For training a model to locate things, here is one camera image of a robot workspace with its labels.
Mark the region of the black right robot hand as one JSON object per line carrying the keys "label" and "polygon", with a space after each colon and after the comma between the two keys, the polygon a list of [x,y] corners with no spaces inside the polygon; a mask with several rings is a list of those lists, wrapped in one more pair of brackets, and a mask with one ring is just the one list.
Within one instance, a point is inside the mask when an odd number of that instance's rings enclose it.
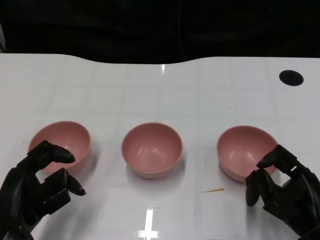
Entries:
{"label": "black right robot hand", "polygon": [[[320,181],[297,157],[278,144],[258,163],[257,170],[245,179],[246,204],[254,206],[259,198],[263,209],[282,220],[301,240],[320,238]],[[277,185],[267,168],[274,166],[290,179]]]}

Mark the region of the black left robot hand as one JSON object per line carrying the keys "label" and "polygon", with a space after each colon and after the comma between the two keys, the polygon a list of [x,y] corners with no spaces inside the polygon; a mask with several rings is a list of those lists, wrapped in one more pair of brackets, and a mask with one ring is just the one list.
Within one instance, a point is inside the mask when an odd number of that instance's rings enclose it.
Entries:
{"label": "black left robot hand", "polygon": [[70,193],[84,196],[81,184],[61,168],[40,182],[39,170],[51,162],[70,164],[74,155],[46,140],[27,153],[13,167],[0,188],[0,238],[31,240],[32,230],[46,215],[51,215],[71,200]]}

